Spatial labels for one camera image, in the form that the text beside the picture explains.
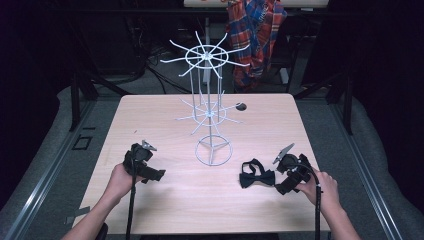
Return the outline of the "black bow tie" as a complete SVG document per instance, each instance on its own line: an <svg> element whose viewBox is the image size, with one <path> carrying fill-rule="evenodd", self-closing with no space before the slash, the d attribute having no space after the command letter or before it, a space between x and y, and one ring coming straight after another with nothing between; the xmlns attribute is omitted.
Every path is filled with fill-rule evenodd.
<svg viewBox="0 0 424 240"><path fill-rule="evenodd" d="M247 188L255 182L273 186L275 173L272 170L265 170L262 163L253 158L251 161L242 163L239 182L242 188Z"/></svg>

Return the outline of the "person's right hand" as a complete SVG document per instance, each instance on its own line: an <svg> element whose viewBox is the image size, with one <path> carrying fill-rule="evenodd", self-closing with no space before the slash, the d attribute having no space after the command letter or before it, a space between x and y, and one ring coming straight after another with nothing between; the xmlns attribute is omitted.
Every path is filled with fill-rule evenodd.
<svg viewBox="0 0 424 240"><path fill-rule="evenodd" d="M321 187L321 212L324 216L335 213L341 208L338 194L338 183L328 173L321 172L317 169L313 169L319 185ZM299 183L296 186L297 190L300 190L306 195L308 200L312 204L316 204L318 197L316 186L318 185L314 178L311 178L307 183Z"/></svg>

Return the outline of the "white wire display rack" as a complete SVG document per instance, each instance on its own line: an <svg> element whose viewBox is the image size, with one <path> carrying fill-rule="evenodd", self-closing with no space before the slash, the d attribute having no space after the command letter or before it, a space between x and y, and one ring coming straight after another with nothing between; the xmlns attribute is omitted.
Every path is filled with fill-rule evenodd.
<svg viewBox="0 0 424 240"><path fill-rule="evenodd" d="M198 43L191 48L179 45L174 41L170 43L185 53L182 57L162 60L162 63L184 61L188 69L179 74L179 77L188 76L191 84L191 101L183 100L183 103L192 108L191 114L186 119L192 119L197 126L191 132L192 135L199 129L205 128L207 133L199 138L195 146L195 156L207 166L220 166L227 163L233 154L231 141L224 137L219 126L225 121L237 123L231 119L228 112L233 109L245 111L247 105L243 102L230 106L223 104L225 91L222 89L223 67L242 66L244 64L230 60L232 53L238 53L243 49L225 50L221 44L227 35L215 45L203 43L198 33L195 33Z"/></svg>

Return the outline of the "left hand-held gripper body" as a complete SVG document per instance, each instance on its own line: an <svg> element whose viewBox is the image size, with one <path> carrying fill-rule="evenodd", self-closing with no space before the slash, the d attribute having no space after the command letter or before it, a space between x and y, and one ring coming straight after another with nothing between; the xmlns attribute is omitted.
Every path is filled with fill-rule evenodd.
<svg viewBox="0 0 424 240"><path fill-rule="evenodd" d="M123 161L126 172L132 176L142 177L143 183L147 183L149 180L160 181L165 170L156 170L148 166L147 162L153 156L153 151L143 149L141 144L134 143L126 152Z"/></svg>

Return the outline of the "person's left hand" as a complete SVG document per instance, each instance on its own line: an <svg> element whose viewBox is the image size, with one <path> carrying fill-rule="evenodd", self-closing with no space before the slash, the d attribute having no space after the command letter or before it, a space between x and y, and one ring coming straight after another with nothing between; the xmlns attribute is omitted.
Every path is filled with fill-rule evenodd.
<svg viewBox="0 0 424 240"><path fill-rule="evenodd" d="M133 184L141 180L142 177L133 178L122 164L117 164L112 170L105 194L114 201L120 201L131 190Z"/></svg>

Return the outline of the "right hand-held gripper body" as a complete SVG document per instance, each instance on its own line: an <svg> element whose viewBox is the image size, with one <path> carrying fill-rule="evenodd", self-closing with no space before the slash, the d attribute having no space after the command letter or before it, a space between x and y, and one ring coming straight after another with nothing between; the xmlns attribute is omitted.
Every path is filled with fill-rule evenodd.
<svg viewBox="0 0 424 240"><path fill-rule="evenodd" d="M279 161L277 171L286 173L287 178L283 182L275 185L276 190L282 195L292 190L297 192L296 187L299 183L307 183L311 179L309 174L310 170L311 165L305 155L300 154L298 157L293 154L284 155Z"/></svg>

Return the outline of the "black chair edge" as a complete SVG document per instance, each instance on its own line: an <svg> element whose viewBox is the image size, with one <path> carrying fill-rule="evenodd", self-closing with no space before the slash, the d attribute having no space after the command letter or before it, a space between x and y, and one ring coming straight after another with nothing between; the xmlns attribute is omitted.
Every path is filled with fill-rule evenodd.
<svg viewBox="0 0 424 240"><path fill-rule="evenodd" d="M103 223L97 236L95 237L95 240L105 240L108 233L108 225L106 223Z"/></svg>

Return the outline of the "red blue plaid cloth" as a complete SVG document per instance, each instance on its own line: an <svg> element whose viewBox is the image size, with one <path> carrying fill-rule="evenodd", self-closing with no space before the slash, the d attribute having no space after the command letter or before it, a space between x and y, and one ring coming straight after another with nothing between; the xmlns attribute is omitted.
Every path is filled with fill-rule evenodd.
<svg viewBox="0 0 424 240"><path fill-rule="evenodd" d="M279 28L287 17L280 0L227 0L229 42L240 66L233 69L237 93L255 88L270 68Z"/></svg>

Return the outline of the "grey tape strip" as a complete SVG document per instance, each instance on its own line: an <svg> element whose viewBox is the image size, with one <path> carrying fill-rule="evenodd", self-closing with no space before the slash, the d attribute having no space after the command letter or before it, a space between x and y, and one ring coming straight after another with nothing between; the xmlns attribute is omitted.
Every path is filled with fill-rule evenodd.
<svg viewBox="0 0 424 240"><path fill-rule="evenodd" d="M75 210L75 212L71 216L67 216L65 218L64 224L68 225L73 223L77 217L87 214L89 211L90 211L90 206L86 206L86 207Z"/></svg>

